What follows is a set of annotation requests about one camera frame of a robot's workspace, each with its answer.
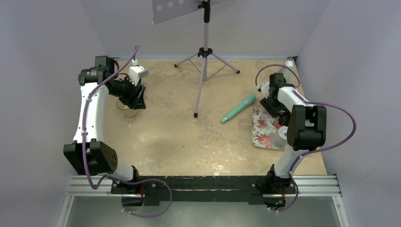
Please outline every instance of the green cylinder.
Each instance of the green cylinder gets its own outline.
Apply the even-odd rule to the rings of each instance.
[[[235,117],[241,111],[243,111],[246,107],[250,106],[255,100],[256,100],[256,95],[255,94],[249,95],[238,106],[236,106],[234,109],[232,109],[230,112],[228,112],[226,114],[226,116],[223,119],[221,119],[221,123],[223,124],[224,122],[226,122],[228,120],[231,120],[233,117]]]

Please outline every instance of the tabletop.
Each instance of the tabletop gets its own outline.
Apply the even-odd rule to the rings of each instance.
[[[201,68],[201,61],[193,62]],[[229,61],[241,73],[226,67],[203,83],[197,119],[193,111],[200,73],[190,62],[178,68],[174,67],[175,61],[139,63],[149,70],[142,79],[147,108],[126,118],[116,108],[117,98],[109,96],[104,134],[118,159],[136,166],[140,175],[265,175],[283,154],[281,150],[255,147],[251,130],[252,111],[262,108],[259,101],[263,98],[254,85],[256,73],[265,65],[284,61]],[[208,75],[221,66],[221,62],[209,60]],[[259,83],[279,69],[266,69]],[[292,78],[291,83],[296,84],[296,79]],[[302,86],[298,90],[303,94]],[[252,93],[257,96],[252,106],[220,123],[228,111]],[[326,175],[322,155],[305,157],[295,175]]]

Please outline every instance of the white wall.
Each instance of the white wall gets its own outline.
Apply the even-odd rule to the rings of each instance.
[[[179,59],[203,45],[203,10],[152,25],[151,0],[80,1],[111,56],[128,57],[140,43],[142,59]],[[212,6],[209,46],[229,59],[298,56],[328,2],[228,0]]]
[[[55,226],[78,74],[104,49],[78,0],[0,1],[0,226]]]
[[[353,227],[400,225],[400,37],[401,1],[331,0],[298,58],[308,99],[343,106],[357,121],[354,138],[323,154]],[[330,109],[326,145],[350,129]]]

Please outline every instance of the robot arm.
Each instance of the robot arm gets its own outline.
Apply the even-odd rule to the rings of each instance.
[[[91,175],[108,174],[111,177],[131,181],[137,176],[137,170],[130,165],[118,161],[114,149],[106,145],[103,137],[103,120],[105,104],[108,95],[113,95],[127,105],[130,109],[145,109],[143,100],[145,86],[141,79],[148,75],[148,70],[132,61],[133,66],[129,68],[128,76],[124,79],[112,79],[101,86],[92,96],[87,110],[87,162]],[[81,111],[79,115],[78,128],[73,143],[64,145],[64,155],[80,175],[84,175],[84,164],[82,159],[82,119],[84,115],[85,102],[90,92],[103,80],[114,73],[114,59],[107,56],[95,58],[95,67],[82,70],[78,76],[81,85]]]
[[[269,84],[261,86],[265,98],[262,106],[273,117],[279,116],[281,125],[288,126],[288,146],[280,160],[270,169],[273,178],[290,178],[290,168],[300,154],[316,150],[326,141],[326,108],[307,104],[294,85],[288,84],[282,73],[270,75]],[[301,157],[293,166],[294,171],[303,160]]]

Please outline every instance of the floral tray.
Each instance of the floral tray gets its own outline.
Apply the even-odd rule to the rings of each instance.
[[[271,143],[271,136],[281,127],[278,117],[272,117],[264,109],[254,109],[252,119],[252,143],[254,146],[285,150],[285,148],[276,148]]]

